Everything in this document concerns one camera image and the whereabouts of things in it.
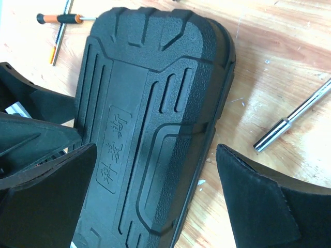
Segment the black plastic tool case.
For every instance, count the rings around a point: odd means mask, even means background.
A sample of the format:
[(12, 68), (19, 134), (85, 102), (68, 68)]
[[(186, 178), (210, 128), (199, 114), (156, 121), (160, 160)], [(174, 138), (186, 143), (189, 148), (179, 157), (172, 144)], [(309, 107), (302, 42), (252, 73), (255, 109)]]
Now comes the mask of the black plastic tool case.
[(190, 10), (112, 8), (92, 25), (74, 127), (97, 161), (77, 247), (174, 247), (225, 105), (235, 46)]

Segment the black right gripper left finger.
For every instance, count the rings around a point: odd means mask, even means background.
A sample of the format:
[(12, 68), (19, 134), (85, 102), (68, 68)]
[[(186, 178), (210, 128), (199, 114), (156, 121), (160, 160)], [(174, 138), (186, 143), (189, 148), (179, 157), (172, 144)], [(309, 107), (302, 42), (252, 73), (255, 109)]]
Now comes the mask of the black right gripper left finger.
[(70, 247), (97, 158), (89, 143), (1, 179), (1, 247)]

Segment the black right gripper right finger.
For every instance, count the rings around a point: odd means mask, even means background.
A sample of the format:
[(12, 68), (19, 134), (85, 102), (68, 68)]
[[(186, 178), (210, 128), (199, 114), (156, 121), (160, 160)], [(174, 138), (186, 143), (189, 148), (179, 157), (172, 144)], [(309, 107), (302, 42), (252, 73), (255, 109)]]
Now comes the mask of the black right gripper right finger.
[(218, 173), (237, 247), (330, 247), (330, 189), (255, 162), (227, 145)]

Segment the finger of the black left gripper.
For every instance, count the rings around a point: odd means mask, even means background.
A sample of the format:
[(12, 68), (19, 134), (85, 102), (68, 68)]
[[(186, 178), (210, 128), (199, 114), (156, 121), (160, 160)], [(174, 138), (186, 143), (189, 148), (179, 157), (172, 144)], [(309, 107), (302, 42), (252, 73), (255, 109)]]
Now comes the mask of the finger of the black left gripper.
[(33, 119), (70, 121), (76, 108), (74, 97), (37, 86), (7, 62), (1, 63), (1, 112), (19, 102)]
[(1, 165), (35, 165), (80, 140), (74, 128), (1, 113)]

